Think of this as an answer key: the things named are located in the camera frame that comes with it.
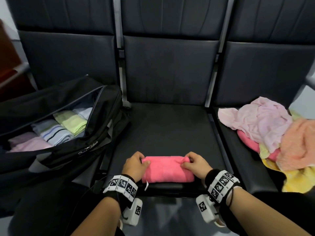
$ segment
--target person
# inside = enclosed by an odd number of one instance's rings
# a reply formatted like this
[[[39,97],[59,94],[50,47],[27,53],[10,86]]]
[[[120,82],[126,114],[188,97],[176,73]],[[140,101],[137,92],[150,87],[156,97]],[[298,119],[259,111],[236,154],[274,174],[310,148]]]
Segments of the person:
[[[202,156],[190,152],[188,156],[191,162],[185,162],[181,167],[188,169],[201,180],[213,170]],[[122,175],[129,176],[134,182],[143,177],[150,162],[143,164],[141,159],[144,155],[136,152],[126,160]],[[251,236],[265,235],[310,235],[300,226],[274,210],[264,202],[260,201],[241,187],[235,187],[232,194],[226,199],[225,204],[240,223],[246,234]],[[105,197],[75,229],[71,236],[114,236],[123,235],[119,226],[121,207],[118,200],[112,197]]]

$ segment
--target pink towel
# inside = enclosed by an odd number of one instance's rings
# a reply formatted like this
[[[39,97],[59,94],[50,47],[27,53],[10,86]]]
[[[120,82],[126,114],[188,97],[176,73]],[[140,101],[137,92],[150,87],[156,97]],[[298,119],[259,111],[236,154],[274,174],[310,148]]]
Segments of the pink towel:
[[[292,123],[284,106],[263,97],[239,110],[220,108],[218,117],[225,126],[242,130],[254,142],[263,143],[270,153],[279,148],[282,135]]]
[[[151,164],[146,169],[142,182],[193,182],[194,174],[180,165],[190,162],[187,156],[147,156],[142,162],[150,161]]]
[[[26,132],[17,137],[11,138],[8,142],[11,145],[11,151],[8,151],[8,153],[36,151],[52,147],[52,145],[32,132]]]
[[[248,146],[253,151],[260,153],[259,144],[254,142],[252,139],[249,139],[244,132],[241,130],[237,130],[238,137],[242,140],[242,142]],[[271,153],[268,157],[269,160],[275,162],[277,160],[278,154],[280,153],[280,148],[276,149],[273,153]]]
[[[315,120],[297,119],[281,141],[277,165],[281,170],[315,166]]]

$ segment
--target floor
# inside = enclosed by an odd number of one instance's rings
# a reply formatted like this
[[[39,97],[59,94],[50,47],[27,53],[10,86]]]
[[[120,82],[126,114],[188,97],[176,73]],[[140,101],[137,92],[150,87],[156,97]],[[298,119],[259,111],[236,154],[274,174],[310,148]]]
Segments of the floor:
[[[234,236],[227,228],[206,224],[193,198],[141,198],[137,226],[124,225],[126,236]],[[0,235],[7,236],[11,217],[0,219]]]

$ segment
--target forearm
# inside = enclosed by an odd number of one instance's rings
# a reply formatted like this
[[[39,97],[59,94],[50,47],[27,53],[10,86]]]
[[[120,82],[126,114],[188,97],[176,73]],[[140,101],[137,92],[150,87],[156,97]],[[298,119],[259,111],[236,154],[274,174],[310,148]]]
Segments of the forearm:
[[[105,197],[71,236],[114,236],[120,214],[118,202]]]
[[[249,236],[310,235],[242,188],[234,188],[230,210]]]

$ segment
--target light pink towel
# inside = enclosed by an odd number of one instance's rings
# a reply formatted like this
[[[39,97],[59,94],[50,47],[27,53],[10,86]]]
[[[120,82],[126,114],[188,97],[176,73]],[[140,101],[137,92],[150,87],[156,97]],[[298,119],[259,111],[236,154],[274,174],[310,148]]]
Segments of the light pink towel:
[[[315,120],[297,119],[284,134],[280,148],[280,170],[315,166]]]
[[[26,132],[14,138],[8,140],[11,146],[11,150],[9,152],[28,152],[28,151],[36,151],[45,148],[52,147],[49,143],[47,143],[41,137],[38,137],[33,132]]]
[[[237,130],[238,137],[242,140],[242,142],[248,146],[253,151],[260,153],[259,144],[254,142],[252,139],[249,139],[244,132],[241,130]],[[277,160],[278,154],[280,153],[280,148],[276,149],[273,153],[271,153],[268,157],[269,160],[275,162]]]
[[[187,156],[147,156],[142,162],[150,161],[151,164],[146,169],[142,182],[193,182],[194,174],[180,165],[190,162]]]
[[[242,130],[254,142],[263,143],[273,153],[282,135],[292,123],[292,117],[279,103],[259,97],[239,110],[220,108],[218,117],[225,126]]]

